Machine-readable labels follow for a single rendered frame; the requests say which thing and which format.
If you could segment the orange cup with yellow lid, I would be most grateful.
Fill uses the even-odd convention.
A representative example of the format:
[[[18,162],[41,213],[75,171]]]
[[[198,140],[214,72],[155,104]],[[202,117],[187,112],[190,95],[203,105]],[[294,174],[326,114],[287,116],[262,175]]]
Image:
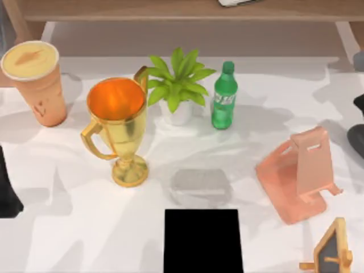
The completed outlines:
[[[0,61],[2,72],[46,127],[57,126],[67,117],[59,57],[54,45],[32,40],[13,46]]]

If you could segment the gold trophy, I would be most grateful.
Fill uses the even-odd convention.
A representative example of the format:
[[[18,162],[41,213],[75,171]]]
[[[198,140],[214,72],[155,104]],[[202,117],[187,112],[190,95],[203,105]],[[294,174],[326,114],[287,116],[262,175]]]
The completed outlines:
[[[123,187],[136,187],[148,176],[146,161],[136,154],[146,129],[147,68],[133,78],[111,77],[95,84],[86,97],[91,121],[81,133],[96,157],[114,160],[112,178]]]

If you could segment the white and black item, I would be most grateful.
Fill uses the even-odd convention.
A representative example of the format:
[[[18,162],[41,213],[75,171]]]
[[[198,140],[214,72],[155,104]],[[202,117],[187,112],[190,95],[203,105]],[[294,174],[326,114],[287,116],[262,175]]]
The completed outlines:
[[[257,3],[263,0],[218,0],[219,4],[223,7],[234,7],[239,5],[248,5],[250,3]]]

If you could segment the green bottle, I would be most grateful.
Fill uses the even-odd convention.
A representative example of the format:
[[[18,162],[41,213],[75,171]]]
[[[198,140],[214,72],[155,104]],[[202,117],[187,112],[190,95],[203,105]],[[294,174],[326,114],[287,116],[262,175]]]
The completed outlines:
[[[229,128],[233,122],[235,98],[238,90],[234,70],[234,63],[225,61],[221,75],[214,84],[212,125],[218,130]]]

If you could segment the wooden framed blackboard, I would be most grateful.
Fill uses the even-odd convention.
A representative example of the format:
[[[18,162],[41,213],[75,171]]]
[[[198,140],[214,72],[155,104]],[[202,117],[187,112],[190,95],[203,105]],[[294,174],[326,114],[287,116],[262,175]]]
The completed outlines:
[[[313,262],[301,262],[299,269],[313,273],[351,273],[352,261],[346,221],[343,217],[337,217],[316,245]]]

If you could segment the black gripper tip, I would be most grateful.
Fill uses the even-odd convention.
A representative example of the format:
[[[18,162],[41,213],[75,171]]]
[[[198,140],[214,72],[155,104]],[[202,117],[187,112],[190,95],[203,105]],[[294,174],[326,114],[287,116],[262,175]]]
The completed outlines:
[[[353,104],[359,108],[364,120],[364,94],[356,97]],[[364,123],[352,126],[347,132],[347,138],[352,148],[364,159]]]
[[[24,205],[11,185],[0,145],[0,218],[15,218],[23,209]]]

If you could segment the black right gripper tip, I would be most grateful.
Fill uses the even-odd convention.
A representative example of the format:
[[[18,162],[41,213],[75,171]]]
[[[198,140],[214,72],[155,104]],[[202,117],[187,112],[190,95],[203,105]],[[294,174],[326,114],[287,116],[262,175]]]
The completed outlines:
[[[364,120],[364,94],[356,97],[353,104],[359,108]],[[352,126],[347,132],[347,138],[352,148],[364,159],[364,123]]]

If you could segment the salmon phone stand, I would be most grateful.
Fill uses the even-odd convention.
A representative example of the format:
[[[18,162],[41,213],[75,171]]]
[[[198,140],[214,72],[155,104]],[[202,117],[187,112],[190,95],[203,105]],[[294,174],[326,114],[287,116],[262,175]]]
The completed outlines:
[[[326,210],[321,191],[342,193],[334,183],[328,132],[317,126],[293,134],[256,167],[256,175],[287,225]]]

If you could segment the wooden shelf unit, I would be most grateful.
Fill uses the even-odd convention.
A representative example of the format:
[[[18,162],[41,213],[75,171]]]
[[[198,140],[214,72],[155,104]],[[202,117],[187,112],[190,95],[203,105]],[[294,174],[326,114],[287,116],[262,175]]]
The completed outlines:
[[[174,47],[203,56],[337,52],[334,25],[348,22],[364,72],[364,0],[0,0],[17,43],[43,39],[63,56],[168,55]]]

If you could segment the black flat tablet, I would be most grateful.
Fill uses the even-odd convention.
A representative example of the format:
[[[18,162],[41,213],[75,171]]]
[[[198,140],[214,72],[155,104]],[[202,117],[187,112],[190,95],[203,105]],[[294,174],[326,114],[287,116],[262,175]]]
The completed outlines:
[[[166,209],[163,273],[244,273],[236,209]]]

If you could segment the green plant in white pot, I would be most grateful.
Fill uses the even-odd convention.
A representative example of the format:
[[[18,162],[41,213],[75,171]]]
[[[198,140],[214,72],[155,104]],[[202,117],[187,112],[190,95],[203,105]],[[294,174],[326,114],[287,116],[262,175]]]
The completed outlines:
[[[181,126],[192,116],[193,105],[204,107],[209,92],[199,82],[216,72],[197,60],[199,50],[193,49],[187,53],[177,47],[173,50],[170,64],[158,55],[150,55],[152,66],[147,72],[149,79],[147,87],[148,106],[160,104],[165,122]]]

